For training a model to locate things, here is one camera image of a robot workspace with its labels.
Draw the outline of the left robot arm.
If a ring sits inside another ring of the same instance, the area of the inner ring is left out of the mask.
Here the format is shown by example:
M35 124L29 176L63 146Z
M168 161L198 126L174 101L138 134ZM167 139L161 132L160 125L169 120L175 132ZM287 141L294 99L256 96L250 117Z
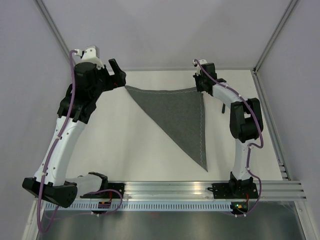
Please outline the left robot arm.
M57 111L55 132L42 164L33 177L26 177L22 187L40 200L68 208L76 198L109 193L108 177L98 172L66 178L76 143L97 108L101 94L126 85L126 73L112 58L109 74L105 67L84 61L71 69L72 82Z

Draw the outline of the grey cloth napkin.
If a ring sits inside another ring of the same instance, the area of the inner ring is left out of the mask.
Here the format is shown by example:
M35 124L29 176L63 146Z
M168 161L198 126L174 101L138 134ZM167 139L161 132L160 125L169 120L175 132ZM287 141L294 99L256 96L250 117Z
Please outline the grey cloth napkin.
M196 87L145 90L126 86L125 89L182 151L208 171L205 104Z

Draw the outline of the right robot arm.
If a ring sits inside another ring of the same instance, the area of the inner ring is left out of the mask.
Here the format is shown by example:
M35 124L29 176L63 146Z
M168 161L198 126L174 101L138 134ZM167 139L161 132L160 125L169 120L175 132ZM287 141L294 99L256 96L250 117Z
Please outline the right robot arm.
M229 108L229 129L235 140L235 160L227 183L214 183L208 188L214 199L257 199L259 193L254 183L256 175L250 169L253 147L264 146L262 136L263 118L260 101L245 98L218 78L214 63L205 59L193 60L196 73L193 75L198 92L206 92L220 100L223 108Z

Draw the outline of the gold fork black handle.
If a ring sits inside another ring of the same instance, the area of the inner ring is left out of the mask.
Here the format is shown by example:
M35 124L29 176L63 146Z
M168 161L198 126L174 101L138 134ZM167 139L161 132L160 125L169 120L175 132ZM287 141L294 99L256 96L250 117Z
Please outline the gold fork black handle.
M225 113L225 109L226 109L226 105L223 103L223 104L222 104L222 110L221 110L222 114Z

